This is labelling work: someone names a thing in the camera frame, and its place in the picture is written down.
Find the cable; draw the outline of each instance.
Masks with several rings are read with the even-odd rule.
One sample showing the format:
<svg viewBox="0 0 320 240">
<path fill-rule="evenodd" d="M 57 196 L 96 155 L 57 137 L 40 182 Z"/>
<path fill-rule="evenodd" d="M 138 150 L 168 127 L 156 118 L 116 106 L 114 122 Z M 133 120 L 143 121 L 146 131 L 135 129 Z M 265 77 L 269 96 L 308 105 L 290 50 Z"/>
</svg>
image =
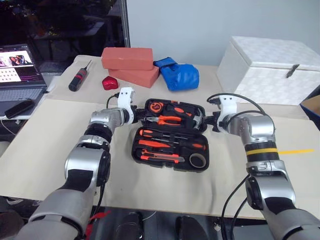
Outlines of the cable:
<svg viewBox="0 0 320 240">
<path fill-rule="evenodd" d="M 257 110 L 248 110 L 248 111 L 242 111 L 242 112 L 238 112 L 237 114 L 233 115 L 232 117 L 230 117 L 230 119 L 225 123 L 225 129 L 229 126 L 229 124 L 231 123 L 231 121 L 233 119 L 235 119 L 236 117 L 238 117 L 239 115 L 242 115 L 242 114 L 248 114 L 248 113 L 256 113 L 256 114 L 261 114 L 261 115 L 265 115 L 267 116 L 267 114 L 262 111 L 257 111 Z"/>
<path fill-rule="evenodd" d="M 264 114 L 266 114 L 266 112 L 262 109 L 262 107 L 260 107 L 255 101 L 251 100 L 250 98 L 247 98 L 245 96 L 241 96 L 239 94 L 235 94 L 235 93 L 226 93 L 226 92 L 222 92 L 222 93 L 217 93 L 217 94 L 214 94 L 210 97 L 207 98 L 207 102 L 208 103 L 211 103 L 210 102 L 210 99 L 212 98 L 215 98 L 217 96 L 221 96 L 221 95 L 227 95 L 227 96 L 234 96 L 234 97 L 237 97 L 237 98 L 241 98 L 241 99 L 244 99 L 246 101 L 248 101 L 249 103 L 253 104 L 257 109 L 259 109 L 261 112 L 263 112 Z"/>
<path fill-rule="evenodd" d="M 105 193 L 105 186 L 106 186 L 106 183 L 103 183 L 101 186 L 100 186 L 100 196 L 99 196 L 99 201 L 98 201 L 98 204 L 95 208 L 95 210 L 93 211 L 93 213 L 91 214 L 90 218 L 92 218 L 99 210 L 100 208 L 100 205 L 101 205 L 101 202 L 102 202 L 102 198 L 104 197 L 104 193 Z"/>
<path fill-rule="evenodd" d="M 226 211 L 227 205 L 228 205 L 230 199 L 232 198 L 232 196 L 235 194 L 235 192 L 242 186 L 242 184 L 245 183 L 245 181 L 247 180 L 247 178 L 249 176 L 250 176 L 249 174 L 247 176 L 245 176 L 245 178 L 239 183 L 238 186 L 236 186 L 236 188 L 233 190 L 233 192 L 229 195 L 229 197 L 227 198 L 227 200 L 224 203 L 224 206 L 222 209 L 222 214 L 221 214 L 221 235 L 222 235 L 223 240 L 228 240 L 227 233 L 226 233 L 226 226 L 225 226 L 225 211 Z"/>
<path fill-rule="evenodd" d="M 236 221 L 237 221 L 237 217 L 241 211 L 241 209 L 244 207 L 244 205 L 246 204 L 247 202 L 247 198 L 245 198 L 245 200 L 243 200 L 243 202 L 240 204 L 238 210 L 235 212 L 235 215 L 232 219 L 232 222 L 231 222 L 231 229 L 230 229 L 230 237 L 232 240 L 235 240 L 235 236 L 234 236 L 234 228 L 235 228 L 235 224 L 236 224 Z"/>
<path fill-rule="evenodd" d="M 142 219 L 142 221 L 145 221 L 145 220 L 147 220 L 147 219 L 151 218 L 153 215 L 155 215 L 155 214 L 156 214 L 156 212 L 157 212 L 157 211 L 154 211 L 154 213 L 152 213 L 150 216 L 148 216 L 148 217 L 146 217 L 146 218 Z"/>
<path fill-rule="evenodd" d="M 2 122 L 2 118 L 0 118 L 0 121 L 1 121 L 2 126 L 3 126 L 6 130 L 8 130 L 11 134 L 17 136 L 17 134 L 15 134 L 14 132 L 12 132 L 9 128 L 7 128 L 7 127 L 4 125 L 4 123 Z"/>
<path fill-rule="evenodd" d="M 109 106 L 109 101 L 110 101 L 110 99 L 112 99 L 112 98 L 114 98 L 114 97 L 116 97 L 116 98 L 118 98 L 119 97 L 119 94 L 120 94 L 120 92 L 118 92 L 118 93 L 116 93 L 116 94 L 114 94 L 114 95 L 112 95 L 112 96 L 110 96 L 109 98 L 108 98 L 108 100 L 106 101 L 106 108 L 108 108 L 108 106 Z"/>
</svg>

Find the yellow stripe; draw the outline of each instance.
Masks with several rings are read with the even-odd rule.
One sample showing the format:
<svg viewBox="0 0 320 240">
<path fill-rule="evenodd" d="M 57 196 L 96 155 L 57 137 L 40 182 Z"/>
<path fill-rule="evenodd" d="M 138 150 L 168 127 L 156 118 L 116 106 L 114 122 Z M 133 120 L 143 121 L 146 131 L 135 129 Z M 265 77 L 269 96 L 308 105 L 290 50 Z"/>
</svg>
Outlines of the yellow stripe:
<svg viewBox="0 0 320 240">
<path fill-rule="evenodd" d="M 280 151 L 279 154 L 306 154 L 314 152 L 314 149 L 302 149 L 302 150 L 292 150 L 292 151 Z"/>
<path fill-rule="evenodd" d="M 246 155 L 252 155 L 252 154 L 264 154 L 264 153 L 277 153 L 278 149 L 276 148 L 261 148 L 261 149 L 255 149 L 250 150 L 246 152 Z"/>
</svg>

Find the orange pliers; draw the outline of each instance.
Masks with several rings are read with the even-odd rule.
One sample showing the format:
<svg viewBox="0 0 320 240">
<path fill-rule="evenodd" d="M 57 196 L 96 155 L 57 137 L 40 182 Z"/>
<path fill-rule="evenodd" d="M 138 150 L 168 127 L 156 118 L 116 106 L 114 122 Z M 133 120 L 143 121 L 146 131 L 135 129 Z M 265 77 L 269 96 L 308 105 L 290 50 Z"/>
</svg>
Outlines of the orange pliers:
<svg viewBox="0 0 320 240">
<path fill-rule="evenodd" d="M 147 121 L 150 122 L 157 122 L 157 124 L 159 125 L 171 125 L 171 126 L 180 126 L 180 123 L 171 123 L 171 122 L 167 122 L 167 121 L 175 121 L 175 122 L 181 122 L 182 119 L 181 117 L 178 116 L 149 116 L 146 118 Z"/>
</svg>

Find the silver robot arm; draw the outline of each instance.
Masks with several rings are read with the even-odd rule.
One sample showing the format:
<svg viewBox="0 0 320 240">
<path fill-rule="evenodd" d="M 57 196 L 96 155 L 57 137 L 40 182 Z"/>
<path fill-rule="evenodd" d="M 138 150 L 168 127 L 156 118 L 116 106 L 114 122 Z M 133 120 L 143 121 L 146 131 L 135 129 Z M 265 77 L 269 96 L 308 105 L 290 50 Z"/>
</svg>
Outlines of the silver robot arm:
<svg viewBox="0 0 320 240">
<path fill-rule="evenodd" d="M 247 201 L 262 212 L 274 239 L 320 239 L 319 219 L 294 205 L 296 195 L 285 163 L 279 159 L 272 119 L 248 113 L 233 117 L 237 104 L 229 95 L 221 95 L 212 103 L 221 109 L 215 130 L 241 137 L 250 175 L 245 182 Z"/>
<path fill-rule="evenodd" d="M 104 109 L 91 115 L 87 130 L 65 162 L 65 184 L 40 204 L 15 240 L 84 238 L 96 189 L 109 178 L 112 135 L 117 127 L 134 121 L 130 104 L 133 93 L 131 87 L 122 88 L 119 108 Z"/>
</svg>

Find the laptop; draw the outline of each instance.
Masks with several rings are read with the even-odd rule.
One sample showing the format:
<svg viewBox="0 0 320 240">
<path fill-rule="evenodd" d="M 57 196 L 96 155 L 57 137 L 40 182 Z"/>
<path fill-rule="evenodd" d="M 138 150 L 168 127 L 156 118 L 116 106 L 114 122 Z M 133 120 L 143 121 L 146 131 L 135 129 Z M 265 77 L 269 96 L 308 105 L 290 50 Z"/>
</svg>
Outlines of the laptop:
<svg viewBox="0 0 320 240">
<path fill-rule="evenodd" d="M 46 89 L 27 44 L 0 46 L 0 117 L 27 99 L 32 99 L 36 106 Z M 30 115 L 33 110 L 23 115 Z"/>
</svg>

